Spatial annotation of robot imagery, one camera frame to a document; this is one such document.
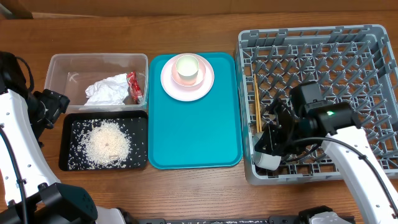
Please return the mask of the white napkin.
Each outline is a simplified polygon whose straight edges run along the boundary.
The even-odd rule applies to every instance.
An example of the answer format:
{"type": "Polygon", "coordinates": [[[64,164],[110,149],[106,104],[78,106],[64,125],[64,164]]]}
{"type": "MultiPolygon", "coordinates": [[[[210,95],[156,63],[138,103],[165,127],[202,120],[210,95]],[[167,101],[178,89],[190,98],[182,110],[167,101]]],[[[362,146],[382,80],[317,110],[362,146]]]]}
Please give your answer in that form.
{"type": "Polygon", "coordinates": [[[95,82],[85,90],[88,99],[85,106],[124,105],[128,88],[126,73],[95,82]]]}

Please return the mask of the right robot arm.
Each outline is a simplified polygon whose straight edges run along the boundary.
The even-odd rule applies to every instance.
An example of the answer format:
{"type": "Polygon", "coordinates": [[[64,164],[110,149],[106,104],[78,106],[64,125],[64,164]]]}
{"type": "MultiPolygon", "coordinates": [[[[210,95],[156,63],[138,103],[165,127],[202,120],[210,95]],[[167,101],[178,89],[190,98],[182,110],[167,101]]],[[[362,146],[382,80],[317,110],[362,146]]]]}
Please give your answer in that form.
{"type": "Polygon", "coordinates": [[[349,103],[331,103],[315,81],[289,92],[291,106],[275,99],[266,111],[276,118],[254,145],[257,167],[276,170],[285,156],[307,156],[308,146],[322,148],[333,161],[367,223],[397,223],[397,190],[377,162],[349,103]]]}

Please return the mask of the wooden chopstick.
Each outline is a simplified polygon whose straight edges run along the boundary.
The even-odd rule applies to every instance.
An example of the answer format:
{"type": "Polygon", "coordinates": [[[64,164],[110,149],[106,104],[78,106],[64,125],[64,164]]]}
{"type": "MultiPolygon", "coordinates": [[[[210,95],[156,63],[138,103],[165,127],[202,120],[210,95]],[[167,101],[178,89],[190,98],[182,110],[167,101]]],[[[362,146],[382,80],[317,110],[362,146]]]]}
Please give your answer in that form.
{"type": "Polygon", "coordinates": [[[262,132],[262,121],[261,121],[261,104],[259,100],[259,94],[257,93],[257,121],[258,121],[258,132],[262,132]]]}
{"type": "Polygon", "coordinates": [[[257,121],[257,93],[258,93],[258,84],[257,84],[257,76],[254,74],[254,97],[255,97],[255,110],[256,110],[256,130],[258,133],[258,121],[257,121]]]}

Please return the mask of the grey bowl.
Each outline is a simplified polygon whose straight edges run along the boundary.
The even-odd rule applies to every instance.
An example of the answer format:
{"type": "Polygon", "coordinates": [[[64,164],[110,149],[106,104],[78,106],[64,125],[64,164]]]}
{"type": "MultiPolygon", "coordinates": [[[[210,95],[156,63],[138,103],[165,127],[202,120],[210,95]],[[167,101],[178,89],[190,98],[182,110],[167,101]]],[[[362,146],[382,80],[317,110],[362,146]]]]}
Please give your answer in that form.
{"type": "Polygon", "coordinates": [[[273,144],[269,134],[256,133],[252,139],[254,146],[253,163],[262,169],[276,170],[281,162],[280,156],[273,156],[273,144]]]}

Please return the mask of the white rice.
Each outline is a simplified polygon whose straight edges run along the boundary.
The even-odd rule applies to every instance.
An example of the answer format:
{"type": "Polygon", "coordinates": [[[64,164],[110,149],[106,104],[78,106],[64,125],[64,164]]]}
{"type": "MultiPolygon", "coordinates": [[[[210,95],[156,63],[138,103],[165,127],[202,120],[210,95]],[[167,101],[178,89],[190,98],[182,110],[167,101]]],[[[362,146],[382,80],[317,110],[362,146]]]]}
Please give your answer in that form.
{"type": "Polygon", "coordinates": [[[145,118],[72,122],[67,170],[134,169],[146,164],[145,118]]]}

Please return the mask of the red sauce packet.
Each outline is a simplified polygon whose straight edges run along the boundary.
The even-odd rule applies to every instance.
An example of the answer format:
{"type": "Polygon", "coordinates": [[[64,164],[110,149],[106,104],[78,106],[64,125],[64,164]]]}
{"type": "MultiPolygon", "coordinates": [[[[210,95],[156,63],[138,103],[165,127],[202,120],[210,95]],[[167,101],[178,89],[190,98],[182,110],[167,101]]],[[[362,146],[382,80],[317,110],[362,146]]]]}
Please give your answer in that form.
{"type": "Polygon", "coordinates": [[[131,72],[127,75],[127,84],[129,86],[131,98],[134,100],[134,102],[137,104],[143,103],[144,95],[138,84],[136,72],[131,72]]]}

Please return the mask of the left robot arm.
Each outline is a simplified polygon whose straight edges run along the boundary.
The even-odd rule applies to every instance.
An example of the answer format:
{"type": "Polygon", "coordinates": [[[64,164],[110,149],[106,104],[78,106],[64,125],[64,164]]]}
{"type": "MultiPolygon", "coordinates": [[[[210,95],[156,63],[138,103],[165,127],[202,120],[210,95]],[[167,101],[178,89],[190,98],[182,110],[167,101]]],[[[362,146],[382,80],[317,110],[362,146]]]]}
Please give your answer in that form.
{"type": "Polygon", "coordinates": [[[97,207],[85,189],[61,183],[50,169],[39,137],[70,101],[48,89],[34,91],[22,62],[1,52],[1,176],[7,203],[1,223],[131,223],[127,213],[97,207]]]}

